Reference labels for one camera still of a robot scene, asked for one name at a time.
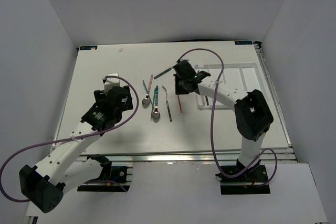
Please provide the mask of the orange chopstick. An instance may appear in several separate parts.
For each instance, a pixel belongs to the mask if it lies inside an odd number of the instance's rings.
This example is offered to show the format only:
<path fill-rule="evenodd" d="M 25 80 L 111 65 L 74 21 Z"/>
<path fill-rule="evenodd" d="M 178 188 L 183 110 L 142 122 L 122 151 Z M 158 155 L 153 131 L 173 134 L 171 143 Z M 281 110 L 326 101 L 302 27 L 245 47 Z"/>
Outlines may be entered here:
<path fill-rule="evenodd" d="M 177 95 L 177 98 L 178 98 L 178 104 L 179 104 L 180 113 L 183 113 L 183 109 L 182 109 L 182 104 L 181 104 L 180 96 Z"/>

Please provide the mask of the pink handled knife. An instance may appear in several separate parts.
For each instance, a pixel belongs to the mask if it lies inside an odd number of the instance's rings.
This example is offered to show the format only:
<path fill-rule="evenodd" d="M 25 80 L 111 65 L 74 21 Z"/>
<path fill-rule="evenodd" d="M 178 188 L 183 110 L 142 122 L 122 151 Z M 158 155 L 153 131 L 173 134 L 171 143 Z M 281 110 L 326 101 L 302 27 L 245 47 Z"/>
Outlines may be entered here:
<path fill-rule="evenodd" d="M 204 107 L 206 104 L 205 104 L 205 98 L 203 95 L 201 95 L 201 101 L 202 101 L 202 106 Z"/>

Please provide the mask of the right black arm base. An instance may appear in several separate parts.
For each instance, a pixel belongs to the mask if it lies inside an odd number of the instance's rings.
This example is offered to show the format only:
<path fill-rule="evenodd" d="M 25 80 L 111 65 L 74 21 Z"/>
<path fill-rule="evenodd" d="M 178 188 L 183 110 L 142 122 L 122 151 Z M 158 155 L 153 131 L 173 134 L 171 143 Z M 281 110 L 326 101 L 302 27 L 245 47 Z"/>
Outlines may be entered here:
<path fill-rule="evenodd" d="M 265 165 L 260 165 L 260 162 L 238 177 L 228 178 L 221 173 L 216 174 L 216 177 L 219 179 L 220 193 L 222 195 L 270 194 L 266 167 Z"/>

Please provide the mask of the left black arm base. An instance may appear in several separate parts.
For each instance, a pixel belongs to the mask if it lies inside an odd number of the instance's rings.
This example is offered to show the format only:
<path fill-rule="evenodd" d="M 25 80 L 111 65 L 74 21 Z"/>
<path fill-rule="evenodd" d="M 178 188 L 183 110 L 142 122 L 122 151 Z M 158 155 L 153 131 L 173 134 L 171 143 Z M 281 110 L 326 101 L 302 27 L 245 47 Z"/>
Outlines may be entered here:
<path fill-rule="evenodd" d="M 133 167 L 115 165 L 107 157 L 97 154 L 86 157 L 87 161 L 97 161 L 102 168 L 97 178 L 77 187 L 78 192 L 127 193 L 130 189 Z"/>

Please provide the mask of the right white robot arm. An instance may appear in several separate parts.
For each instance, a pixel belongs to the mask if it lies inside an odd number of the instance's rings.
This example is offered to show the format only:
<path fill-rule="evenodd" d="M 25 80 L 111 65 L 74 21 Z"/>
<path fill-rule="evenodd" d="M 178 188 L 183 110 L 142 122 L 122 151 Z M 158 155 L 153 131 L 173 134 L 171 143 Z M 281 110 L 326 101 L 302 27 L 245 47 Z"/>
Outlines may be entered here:
<path fill-rule="evenodd" d="M 214 79 L 205 71 L 196 72 L 186 60 L 179 60 L 175 70 L 175 93 L 196 93 L 219 102 L 235 113 L 236 126 L 242 136 L 237 175 L 247 182 L 256 175 L 259 152 L 274 117 L 263 93 L 257 89 L 245 91 Z"/>

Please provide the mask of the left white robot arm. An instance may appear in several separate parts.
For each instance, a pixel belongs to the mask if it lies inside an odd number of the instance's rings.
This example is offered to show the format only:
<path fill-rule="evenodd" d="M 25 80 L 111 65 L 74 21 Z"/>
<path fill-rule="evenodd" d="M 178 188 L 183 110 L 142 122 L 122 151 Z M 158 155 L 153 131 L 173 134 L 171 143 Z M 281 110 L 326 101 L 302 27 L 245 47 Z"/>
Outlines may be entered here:
<path fill-rule="evenodd" d="M 19 171 L 23 195 L 45 214 L 70 190 L 90 180 L 104 182 L 111 177 L 112 163 L 103 155 L 91 155 L 77 167 L 72 164 L 121 121 L 124 111 L 133 109 L 131 92 L 129 86 L 114 86 L 107 92 L 96 90 L 94 97 L 95 103 L 81 117 L 69 142 L 59 144 L 33 167 L 25 165 Z"/>

